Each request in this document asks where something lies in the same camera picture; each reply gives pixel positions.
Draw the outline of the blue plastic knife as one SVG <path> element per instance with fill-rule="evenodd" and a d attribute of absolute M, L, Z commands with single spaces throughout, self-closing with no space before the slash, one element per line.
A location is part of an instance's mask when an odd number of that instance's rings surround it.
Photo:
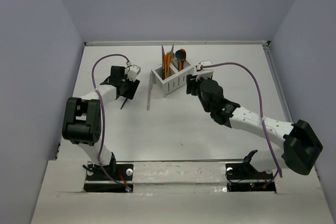
<path fill-rule="evenodd" d="M 123 103 L 122 103 L 122 105 L 120 107 L 121 110 L 123 109 L 123 107 L 124 107 L 124 105 L 126 104 L 127 101 L 128 101 L 128 98 L 125 98 L 125 100 L 123 101 Z"/>

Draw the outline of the pink plastic knife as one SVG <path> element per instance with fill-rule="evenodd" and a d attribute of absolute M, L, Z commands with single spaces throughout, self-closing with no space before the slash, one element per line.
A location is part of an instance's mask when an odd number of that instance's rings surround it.
<path fill-rule="evenodd" d="M 148 97 L 147 97 L 147 103 L 146 103 L 146 109 L 150 110 L 150 104 L 151 104 L 151 92 L 153 87 L 153 78 L 152 73 L 149 74 L 149 86 L 148 86 Z"/>

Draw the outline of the orange-red plastic spoon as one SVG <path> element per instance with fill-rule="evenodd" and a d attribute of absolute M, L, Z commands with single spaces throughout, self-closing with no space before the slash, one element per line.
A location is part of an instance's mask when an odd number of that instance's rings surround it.
<path fill-rule="evenodd" d="M 182 55 L 181 55 L 181 61 L 184 62 L 186 59 L 186 51 L 184 49 L 181 49 Z"/>

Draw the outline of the blue plastic spoon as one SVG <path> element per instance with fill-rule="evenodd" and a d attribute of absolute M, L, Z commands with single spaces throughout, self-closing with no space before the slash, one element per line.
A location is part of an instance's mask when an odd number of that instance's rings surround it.
<path fill-rule="evenodd" d="M 177 50 L 175 52 L 175 58 L 177 61 L 177 69 L 180 70 L 180 63 L 181 63 L 181 57 L 184 55 L 184 51 L 182 49 Z"/>

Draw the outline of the orange-red plastic knife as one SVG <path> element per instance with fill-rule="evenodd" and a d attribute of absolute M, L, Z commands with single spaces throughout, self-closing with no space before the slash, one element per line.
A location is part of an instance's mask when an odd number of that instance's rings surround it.
<path fill-rule="evenodd" d="M 167 54 L 164 54 L 163 56 L 163 67 L 164 67 L 164 79 L 167 78 L 167 67 L 168 67 L 168 62 L 167 62 Z"/>

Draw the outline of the metal knife teal handle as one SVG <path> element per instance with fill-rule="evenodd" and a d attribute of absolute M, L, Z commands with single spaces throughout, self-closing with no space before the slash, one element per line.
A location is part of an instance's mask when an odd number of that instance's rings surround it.
<path fill-rule="evenodd" d="M 172 45 L 171 50 L 167 53 L 168 62 L 170 63 L 174 59 L 174 57 L 174 45 Z"/>

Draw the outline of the metal knife black handle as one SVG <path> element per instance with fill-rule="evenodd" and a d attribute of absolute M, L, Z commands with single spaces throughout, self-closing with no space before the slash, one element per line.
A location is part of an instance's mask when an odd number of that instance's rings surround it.
<path fill-rule="evenodd" d="M 161 58 L 162 58 L 162 79 L 166 78 L 166 67 L 165 67 L 165 51 L 163 45 L 161 45 Z"/>

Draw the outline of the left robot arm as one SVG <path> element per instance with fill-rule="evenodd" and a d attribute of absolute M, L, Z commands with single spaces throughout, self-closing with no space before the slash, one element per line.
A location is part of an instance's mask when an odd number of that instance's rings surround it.
<path fill-rule="evenodd" d="M 141 68 L 112 66 L 110 75 L 93 92 L 82 97 L 70 97 L 62 125 L 62 137 L 80 147 L 104 179 L 115 176 L 117 165 L 114 154 L 102 143 L 101 108 L 119 97 L 132 100 L 140 84 Z"/>

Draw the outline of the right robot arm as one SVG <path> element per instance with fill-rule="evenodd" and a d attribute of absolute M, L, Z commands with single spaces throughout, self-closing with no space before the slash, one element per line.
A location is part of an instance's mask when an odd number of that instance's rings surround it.
<path fill-rule="evenodd" d="M 205 112 L 219 125 L 242 130 L 277 145 L 272 151 L 250 151 L 241 171 L 248 178 L 277 168 L 309 175 L 323 146 L 310 124 L 283 122 L 260 115 L 224 98 L 223 88 L 211 78 L 186 77 L 186 93 L 197 96 Z"/>

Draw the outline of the white two-compartment utensil caddy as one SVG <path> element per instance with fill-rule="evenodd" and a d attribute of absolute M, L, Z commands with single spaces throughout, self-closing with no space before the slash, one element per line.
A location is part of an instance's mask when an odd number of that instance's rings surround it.
<path fill-rule="evenodd" d="M 166 97 L 175 90 L 186 85 L 186 76 L 193 73 L 194 66 L 192 66 L 187 60 L 183 63 L 183 69 L 179 71 L 177 69 L 177 60 L 174 59 L 170 63 L 170 76 L 166 79 L 163 79 L 164 70 L 161 65 L 156 66 L 151 70 L 153 84 L 156 84 L 161 92 L 163 97 Z"/>

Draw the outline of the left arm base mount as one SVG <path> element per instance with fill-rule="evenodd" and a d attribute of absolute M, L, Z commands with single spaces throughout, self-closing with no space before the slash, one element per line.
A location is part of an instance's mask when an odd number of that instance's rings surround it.
<path fill-rule="evenodd" d="M 82 165 L 86 171 L 83 189 L 88 193 L 132 193 L 134 165 L 117 163 L 116 172 L 106 176 L 100 166 L 92 163 Z"/>

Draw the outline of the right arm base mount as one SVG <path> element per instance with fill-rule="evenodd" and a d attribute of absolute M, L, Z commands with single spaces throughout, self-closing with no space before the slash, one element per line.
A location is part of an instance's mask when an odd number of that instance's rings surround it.
<path fill-rule="evenodd" d="M 233 192 L 276 192 L 273 173 L 258 172 L 249 164 L 226 163 L 227 190 Z"/>

